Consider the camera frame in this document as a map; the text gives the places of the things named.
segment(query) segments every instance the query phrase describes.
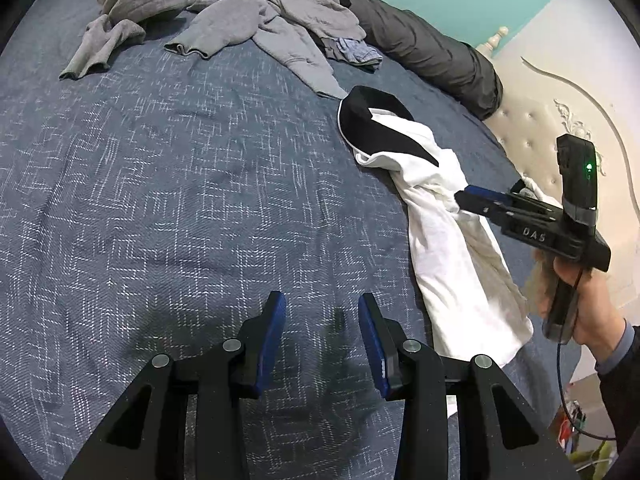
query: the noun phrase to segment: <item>blue bedspread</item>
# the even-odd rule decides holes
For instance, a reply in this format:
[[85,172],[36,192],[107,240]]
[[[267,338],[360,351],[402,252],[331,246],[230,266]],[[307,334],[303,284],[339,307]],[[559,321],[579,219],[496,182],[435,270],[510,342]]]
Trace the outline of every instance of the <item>blue bedspread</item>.
[[[289,306],[272,387],[243,408],[254,478],[392,478],[402,403],[374,389],[356,302],[375,293],[422,341],[429,322],[388,174],[354,162],[336,101],[251,41],[209,61],[162,50],[188,14],[150,25],[108,72],[59,81],[97,13],[39,0],[0,57],[0,415],[21,449],[61,478],[150,357],[200,354],[277,289]],[[482,123],[397,63],[334,67],[347,90],[395,94],[470,183],[516,181]],[[498,239],[522,284],[529,250]],[[506,370],[549,420],[539,324]],[[576,362],[570,348],[565,377]]]

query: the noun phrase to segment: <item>tufted headboard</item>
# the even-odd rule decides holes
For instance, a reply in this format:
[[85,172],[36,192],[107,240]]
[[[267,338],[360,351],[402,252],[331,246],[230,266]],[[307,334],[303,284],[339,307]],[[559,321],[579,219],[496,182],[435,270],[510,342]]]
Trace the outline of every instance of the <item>tufted headboard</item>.
[[[492,59],[508,31],[501,27],[477,49]],[[579,74],[562,73],[552,59],[492,59],[504,85],[498,110],[485,123],[516,169],[560,200],[562,179],[556,138],[570,133],[591,140],[598,170],[598,230],[611,247],[607,283],[616,306],[638,296],[634,283],[640,258],[640,154],[631,132],[617,120],[613,104],[580,85]]]

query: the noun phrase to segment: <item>black pillow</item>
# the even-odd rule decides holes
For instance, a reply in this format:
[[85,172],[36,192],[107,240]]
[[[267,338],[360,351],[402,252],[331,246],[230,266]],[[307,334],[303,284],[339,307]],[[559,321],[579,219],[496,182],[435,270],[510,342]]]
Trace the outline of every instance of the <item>black pillow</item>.
[[382,0],[349,1],[367,33],[367,43],[456,98],[479,119],[500,106],[500,78],[473,47],[444,36],[410,10],[396,9]]

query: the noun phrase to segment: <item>hand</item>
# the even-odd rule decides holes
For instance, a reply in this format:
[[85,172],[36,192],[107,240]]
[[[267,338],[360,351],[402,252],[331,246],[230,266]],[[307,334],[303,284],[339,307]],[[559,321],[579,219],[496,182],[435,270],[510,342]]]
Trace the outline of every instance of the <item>hand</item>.
[[[535,259],[543,261],[542,251],[536,251]],[[554,259],[554,271],[565,283],[575,285],[580,267],[563,258]],[[548,292],[548,275],[541,287],[536,303],[541,317],[546,317],[551,308],[552,297]],[[596,361],[603,362],[616,349],[623,333],[626,321],[612,305],[604,274],[597,270],[585,270],[578,284],[578,318],[575,323],[574,340],[587,345]]]

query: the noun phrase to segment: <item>gray sleeve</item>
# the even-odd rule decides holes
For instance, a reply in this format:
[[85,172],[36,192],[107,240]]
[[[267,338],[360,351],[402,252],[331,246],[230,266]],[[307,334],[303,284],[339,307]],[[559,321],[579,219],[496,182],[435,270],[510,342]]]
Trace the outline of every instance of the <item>gray sleeve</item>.
[[625,355],[629,352],[635,336],[636,332],[634,331],[634,328],[631,326],[631,323],[627,321],[625,333],[623,333],[618,346],[616,346],[616,349],[613,351],[613,354],[603,362],[596,364],[596,371],[599,375],[606,375],[618,366],[620,361],[622,361]]
[[113,28],[109,17],[103,14],[86,26],[80,47],[67,67],[60,74],[60,79],[80,79],[90,70],[109,68],[109,58],[114,49],[125,41],[142,43],[145,30],[131,20],[122,20]]
[[183,56],[196,52],[203,59],[209,59],[227,45],[248,40],[257,30],[255,0],[220,0],[200,12],[187,30],[164,47]]
[[318,95],[337,99],[347,97],[347,92],[334,77],[334,69],[306,29],[289,23],[282,16],[272,16],[270,4],[266,0],[261,1],[261,16],[265,13],[267,16],[255,33],[255,44],[291,70]]

